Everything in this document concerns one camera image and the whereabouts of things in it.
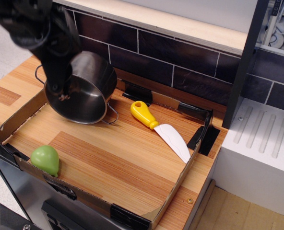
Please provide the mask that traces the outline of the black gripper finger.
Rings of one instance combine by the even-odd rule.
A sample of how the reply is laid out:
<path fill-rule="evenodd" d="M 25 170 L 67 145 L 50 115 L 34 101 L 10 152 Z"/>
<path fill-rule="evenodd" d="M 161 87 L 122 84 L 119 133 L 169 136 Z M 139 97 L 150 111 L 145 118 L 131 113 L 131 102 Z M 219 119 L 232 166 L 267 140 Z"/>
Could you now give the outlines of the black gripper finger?
<path fill-rule="evenodd" d="M 46 61 L 45 74 L 48 91 L 60 101 L 69 99 L 69 81 L 72 75 L 70 59 L 56 58 Z"/>

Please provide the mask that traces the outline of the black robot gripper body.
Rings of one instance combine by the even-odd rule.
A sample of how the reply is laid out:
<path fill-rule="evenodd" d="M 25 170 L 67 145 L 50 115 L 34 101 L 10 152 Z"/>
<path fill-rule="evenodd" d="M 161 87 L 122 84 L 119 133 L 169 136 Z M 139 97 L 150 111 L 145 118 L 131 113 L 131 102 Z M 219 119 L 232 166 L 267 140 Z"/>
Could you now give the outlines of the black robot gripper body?
<path fill-rule="evenodd" d="M 72 16 L 51 0 L 0 0 L 0 25 L 46 68 L 70 69 L 81 52 Z"/>

